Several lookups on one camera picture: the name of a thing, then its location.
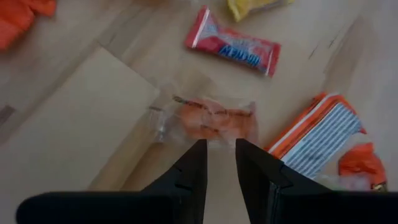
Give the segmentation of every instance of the orange striped package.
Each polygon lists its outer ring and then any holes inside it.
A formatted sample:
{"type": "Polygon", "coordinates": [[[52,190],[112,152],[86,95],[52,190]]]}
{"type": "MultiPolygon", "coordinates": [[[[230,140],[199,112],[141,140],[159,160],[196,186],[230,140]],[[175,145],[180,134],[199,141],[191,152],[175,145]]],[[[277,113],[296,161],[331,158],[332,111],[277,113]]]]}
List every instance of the orange striped package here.
{"type": "Polygon", "coordinates": [[[321,93],[264,149],[293,170],[314,179],[355,133],[366,131],[351,105],[341,95],[321,93]]]}

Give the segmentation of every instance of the yellow wrapper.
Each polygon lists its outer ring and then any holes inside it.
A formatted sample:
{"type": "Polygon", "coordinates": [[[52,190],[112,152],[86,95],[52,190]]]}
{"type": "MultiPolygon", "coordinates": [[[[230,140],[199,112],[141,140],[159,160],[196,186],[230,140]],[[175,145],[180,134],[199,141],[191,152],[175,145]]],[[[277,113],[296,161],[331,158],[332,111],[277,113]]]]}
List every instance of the yellow wrapper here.
{"type": "Polygon", "coordinates": [[[294,0],[227,0],[228,7],[234,14],[236,22],[245,18],[250,12],[270,9],[276,6],[286,6],[294,0]]]}

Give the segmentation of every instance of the wooden floor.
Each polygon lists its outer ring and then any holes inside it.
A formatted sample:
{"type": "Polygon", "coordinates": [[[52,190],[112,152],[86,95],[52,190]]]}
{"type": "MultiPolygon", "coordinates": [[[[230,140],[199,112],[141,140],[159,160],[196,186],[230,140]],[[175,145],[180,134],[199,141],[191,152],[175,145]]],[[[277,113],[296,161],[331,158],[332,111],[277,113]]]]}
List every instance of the wooden floor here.
{"type": "MultiPolygon", "coordinates": [[[[317,93],[338,91],[358,111],[389,188],[398,190],[397,11],[395,0],[296,0],[234,23],[225,0],[58,1],[53,18],[38,18],[0,54],[0,182],[7,183],[0,185],[0,203],[8,205],[0,211],[2,223],[33,194],[139,190],[152,182],[192,143],[152,144],[146,108],[167,106],[173,94],[256,102],[256,144],[263,146],[317,93]],[[183,46],[202,4],[220,23],[282,44],[272,79],[183,46]],[[76,174],[53,178],[63,170],[76,174]]],[[[207,223],[220,223],[219,217],[247,222],[239,188],[228,194],[223,188],[236,184],[230,153],[209,155],[217,171],[209,175],[214,197],[207,200],[207,223]],[[230,207],[220,216],[216,201],[222,200],[230,207]]]]}

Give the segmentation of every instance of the red candy wrapper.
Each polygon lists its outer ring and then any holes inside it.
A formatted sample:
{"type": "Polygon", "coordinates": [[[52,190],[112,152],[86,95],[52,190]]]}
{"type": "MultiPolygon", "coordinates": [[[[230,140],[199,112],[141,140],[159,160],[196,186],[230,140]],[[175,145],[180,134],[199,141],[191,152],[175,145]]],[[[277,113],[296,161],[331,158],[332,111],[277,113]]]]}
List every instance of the red candy wrapper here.
{"type": "Polygon", "coordinates": [[[278,43],[221,27],[207,6],[200,9],[185,45],[244,63],[270,77],[275,73],[281,47],[278,43]]]}

